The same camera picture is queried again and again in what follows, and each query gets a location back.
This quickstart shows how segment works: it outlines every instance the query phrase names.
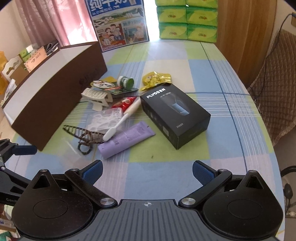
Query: blue gripper pad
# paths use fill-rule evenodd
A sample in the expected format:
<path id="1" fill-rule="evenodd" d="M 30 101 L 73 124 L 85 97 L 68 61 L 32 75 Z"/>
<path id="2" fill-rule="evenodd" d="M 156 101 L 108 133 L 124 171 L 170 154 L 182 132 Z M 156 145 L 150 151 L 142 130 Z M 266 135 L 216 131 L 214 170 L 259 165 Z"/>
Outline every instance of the blue gripper pad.
<path id="1" fill-rule="evenodd" d="M 93 185 L 103 174 L 103 163 L 96 160 L 81 171 L 81 177 L 89 184 Z"/>
<path id="2" fill-rule="evenodd" d="M 208 184 L 215 178 L 215 174 L 203 167 L 201 164 L 194 162 L 192 165 L 192 172 L 194 177 L 203 185 Z"/>

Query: blue and green tablecloth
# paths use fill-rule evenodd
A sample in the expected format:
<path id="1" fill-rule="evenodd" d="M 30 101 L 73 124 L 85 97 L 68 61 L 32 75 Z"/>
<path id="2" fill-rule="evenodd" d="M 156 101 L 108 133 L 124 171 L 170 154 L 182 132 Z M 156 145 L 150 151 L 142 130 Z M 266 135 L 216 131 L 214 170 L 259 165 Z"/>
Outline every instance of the blue and green tablecloth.
<path id="1" fill-rule="evenodd" d="M 92 104 L 79 103 L 53 135 L 43 152 L 34 156 L 13 156 L 7 168 L 32 179 L 38 170 L 64 173 L 101 159 L 104 172 L 95 186 L 120 199 L 176 199 L 202 185 L 193 177 L 192 164 L 201 160 L 214 169 L 233 174 L 258 170 L 282 208 L 284 197 L 276 156 L 265 125 L 246 88 L 214 44 L 159 40 L 105 52 L 108 71 L 102 77 L 133 77 L 137 88 L 151 71 L 169 73 L 179 89 L 204 107 L 211 120 L 207 131 L 179 150 L 140 109 L 128 121 L 128 128 L 145 121 L 156 135 L 104 160 L 97 148 L 87 156 L 77 152 L 78 140 L 64 133 L 62 126 L 86 127 Z M 26 143 L 20 136 L 14 141 Z M 278 232 L 284 239 L 284 221 Z"/>

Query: white toothbrush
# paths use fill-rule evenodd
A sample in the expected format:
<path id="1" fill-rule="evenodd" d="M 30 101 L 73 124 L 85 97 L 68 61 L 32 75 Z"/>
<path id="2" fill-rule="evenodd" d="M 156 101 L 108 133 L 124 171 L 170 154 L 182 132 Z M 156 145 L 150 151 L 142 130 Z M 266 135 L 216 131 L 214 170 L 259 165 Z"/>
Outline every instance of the white toothbrush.
<path id="1" fill-rule="evenodd" d="M 133 113 L 137 111 L 139 106 L 141 105 L 141 99 L 138 97 L 131 105 L 129 108 L 126 109 L 126 111 L 123 113 L 123 117 L 121 120 L 116 124 L 116 126 L 111 127 L 106 134 L 103 136 L 103 141 L 108 141 L 112 136 L 115 135 L 116 129 L 122 122 L 124 122 L 127 118 L 129 118 Z"/>

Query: poster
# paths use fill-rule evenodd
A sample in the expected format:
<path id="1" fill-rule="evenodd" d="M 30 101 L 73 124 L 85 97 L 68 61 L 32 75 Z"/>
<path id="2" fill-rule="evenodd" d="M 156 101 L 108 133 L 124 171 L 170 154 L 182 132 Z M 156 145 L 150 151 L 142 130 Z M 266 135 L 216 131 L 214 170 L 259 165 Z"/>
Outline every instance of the poster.
<path id="1" fill-rule="evenodd" d="M 85 0 L 102 52 L 149 40 L 143 0 Z"/>

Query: black box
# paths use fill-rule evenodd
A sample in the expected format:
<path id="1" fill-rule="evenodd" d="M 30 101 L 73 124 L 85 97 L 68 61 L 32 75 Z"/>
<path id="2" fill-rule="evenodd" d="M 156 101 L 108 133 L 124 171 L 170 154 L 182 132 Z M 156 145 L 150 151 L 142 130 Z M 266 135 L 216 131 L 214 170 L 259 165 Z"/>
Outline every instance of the black box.
<path id="1" fill-rule="evenodd" d="M 173 84 L 162 84 L 141 96 L 143 111 L 176 149 L 205 131 L 210 113 Z"/>

